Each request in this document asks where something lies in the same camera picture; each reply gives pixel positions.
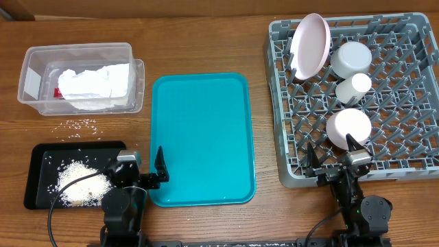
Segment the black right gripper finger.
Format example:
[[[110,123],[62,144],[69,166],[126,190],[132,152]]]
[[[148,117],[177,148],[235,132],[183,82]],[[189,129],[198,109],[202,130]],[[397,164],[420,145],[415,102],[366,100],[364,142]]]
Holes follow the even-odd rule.
[[[308,143],[305,176],[308,178],[315,177],[321,171],[322,171],[322,166],[315,153],[315,150],[312,144]]]
[[[348,152],[362,151],[369,153],[369,151],[362,145],[360,145],[351,134],[346,134],[346,143],[348,146]]]

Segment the pink plastic bowl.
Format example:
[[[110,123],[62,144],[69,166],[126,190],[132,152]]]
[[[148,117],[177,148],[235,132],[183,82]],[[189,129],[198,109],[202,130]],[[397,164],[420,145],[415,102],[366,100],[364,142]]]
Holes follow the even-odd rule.
[[[372,131],[368,116],[360,110],[348,108],[331,115],[326,124],[326,132],[333,145],[348,149],[346,135],[350,134],[356,142],[364,145]]]

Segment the white plastic cup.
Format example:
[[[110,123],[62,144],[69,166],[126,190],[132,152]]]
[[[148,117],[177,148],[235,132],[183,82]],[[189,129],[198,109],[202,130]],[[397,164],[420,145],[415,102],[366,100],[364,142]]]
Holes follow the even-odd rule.
[[[337,85],[335,96],[343,104],[347,104],[355,97],[354,103],[356,103],[371,89],[371,86],[372,81],[366,74],[356,73]]]

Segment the grey plastic bowl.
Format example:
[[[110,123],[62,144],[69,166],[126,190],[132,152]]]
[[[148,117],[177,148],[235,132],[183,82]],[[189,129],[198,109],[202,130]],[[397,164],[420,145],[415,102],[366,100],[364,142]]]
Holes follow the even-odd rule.
[[[331,66],[339,78],[349,78],[356,73],[367,73],[372,63],[371,50],[360,42],[347,42],[334,51]]]

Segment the white napkin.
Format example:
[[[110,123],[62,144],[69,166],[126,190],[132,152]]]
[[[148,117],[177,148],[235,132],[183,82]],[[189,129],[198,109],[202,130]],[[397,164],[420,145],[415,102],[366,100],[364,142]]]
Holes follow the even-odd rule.
[[[123,97],[128,91],[130,64],[114,64],[102,67],[97,72],[106,81],[105,86],[110,89],[109,97]]]
[[[103,67],[79,74],[67,69],[58,78],[58,88],[64,99],[108,98],[112,93],[108,71]]]

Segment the red snack wrapper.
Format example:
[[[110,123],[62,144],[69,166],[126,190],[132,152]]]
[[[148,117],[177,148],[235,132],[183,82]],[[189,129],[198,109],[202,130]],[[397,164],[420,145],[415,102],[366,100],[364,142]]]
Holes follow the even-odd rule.
[[[59,88],[55,88],[54,89],[54,98],[56,98],[56,99],[62,99],[63,98],[62,93],[61,93]]]

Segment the pink round plate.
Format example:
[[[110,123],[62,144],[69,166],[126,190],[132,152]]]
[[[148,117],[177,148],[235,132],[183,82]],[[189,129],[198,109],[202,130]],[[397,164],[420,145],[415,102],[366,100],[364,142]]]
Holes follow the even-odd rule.
[[[294,55],[291,69],[298,80],[315,76],[329,55],[331,32],[325,19],[319,14],[308,14],[292,37],[290,52]]]

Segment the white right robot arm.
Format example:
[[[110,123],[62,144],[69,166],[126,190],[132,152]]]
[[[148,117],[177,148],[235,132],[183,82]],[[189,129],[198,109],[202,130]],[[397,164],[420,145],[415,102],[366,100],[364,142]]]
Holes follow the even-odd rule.
[[[315,239],[311,236],[323,224],[337,215],[343,217],[344,230],[333,231],[330,238],[318,246],[391,246],[383,235],[388,232],[388,222],[393,210],[392,203],[381,196],[365,196],[359,178],[370,171],[372,154],[350,134],[346,135],[348,152],[337,167],[322,169],[313,146],[307,145],[306,171],[308,178],[316,177],[317,186],[329,186],[339,209],[318,222],[307,234],[304,246]]]

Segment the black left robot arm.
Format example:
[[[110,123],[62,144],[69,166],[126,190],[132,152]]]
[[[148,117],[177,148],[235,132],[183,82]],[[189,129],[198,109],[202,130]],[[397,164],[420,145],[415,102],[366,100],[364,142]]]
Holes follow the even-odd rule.
[[[141,225],[148,191],[159,189],[169,181],[163,149],[159,148],[154,161],[155,172],[140,172],[141,157],[137,151],[122,150],[104,170],[115,186],[102,198],[104,227],[101,246],[150,246]]]

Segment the grey dishwasher rack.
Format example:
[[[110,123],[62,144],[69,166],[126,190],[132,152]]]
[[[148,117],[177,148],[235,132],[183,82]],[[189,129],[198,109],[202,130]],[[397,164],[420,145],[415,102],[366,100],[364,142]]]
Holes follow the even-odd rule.
[[[332,17],[331,48],[349,41],[372,53],[372,87],[349,107],[372,124],[366,149],[373,161],[367,180],[421,180],[438,177],[438,46],[422,13]],[[323,167],[337,165],[343,151],[330,142],[325,125],[345,106],[336,98],[340,79],[330,64],[312,78],[297,80],[289,53],[298,20],[270,23],[263,50],[274,113],[274,142],[282,185],[312,187],[305,176],[312,144]]]

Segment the pile of white rice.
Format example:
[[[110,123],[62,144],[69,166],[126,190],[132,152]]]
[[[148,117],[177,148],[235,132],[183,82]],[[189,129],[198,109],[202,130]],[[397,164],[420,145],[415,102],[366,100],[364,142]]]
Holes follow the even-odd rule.
[[[70,163],[61,163],[56,168],[55,181],[46,188],[51,197],[50,202],[53,202],[56,194],[73,180],[96,172],[98,169],[90,167],[83,161],[72,160]],[[60,195],[58,203],[63,207],[98,207],[104,194],[113,187],[107,177],[100,174],[71,185]]]

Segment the teal plastic tray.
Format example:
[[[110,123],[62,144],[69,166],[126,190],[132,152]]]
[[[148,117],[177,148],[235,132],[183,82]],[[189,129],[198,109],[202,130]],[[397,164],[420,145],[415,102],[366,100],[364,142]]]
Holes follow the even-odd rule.
[[[163,149],[160,207],[241,204],[256,193],[247,79],[240,73],[166,75],[152,87],[150,158]]]

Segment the scattered rice grains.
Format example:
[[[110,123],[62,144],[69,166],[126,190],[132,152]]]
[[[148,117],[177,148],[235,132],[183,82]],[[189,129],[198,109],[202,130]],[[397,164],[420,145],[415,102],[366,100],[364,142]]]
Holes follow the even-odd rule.
[[[60,142],[102,141],[103,131],[95,119],[68,119],[61,121],[49,131]]]

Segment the black tray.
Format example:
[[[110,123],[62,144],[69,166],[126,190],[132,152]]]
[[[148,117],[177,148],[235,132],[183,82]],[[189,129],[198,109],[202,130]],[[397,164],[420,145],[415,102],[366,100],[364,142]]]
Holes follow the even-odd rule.
[[[107,166],[125,150],[122,141],[41,143],[32,150],[23,205],[26,209],[49,209],[60,186],[58,177],[68,165],[79,162],[91,173]]]

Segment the clear plastic bin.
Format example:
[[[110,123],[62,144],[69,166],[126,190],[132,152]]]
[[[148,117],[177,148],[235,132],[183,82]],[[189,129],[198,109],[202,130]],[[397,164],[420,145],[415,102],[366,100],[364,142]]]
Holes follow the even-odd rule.
[[[130,64],[128,91],[123,97],[56,99],[54,89],[58,78],[67,69],[77,74],[114,64]],[[27,69],[41,76],[38,99],[24,92]],[[30,47],[23,60],[17,99],[35,108],[42,115],[96,115],[133,113],[138,111],[137,100],[144,91],[144,66],[134,58],[128,43],[87,43]]]

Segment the white label sticker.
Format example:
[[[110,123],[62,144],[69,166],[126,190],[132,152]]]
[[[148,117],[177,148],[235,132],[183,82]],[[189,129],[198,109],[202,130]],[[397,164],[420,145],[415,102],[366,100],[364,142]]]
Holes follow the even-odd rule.
[[[24,92],[31,98],[37,100],[40,91],[40,82],[41,76],[35,72],[35,70],[28,68],[25,77]]]

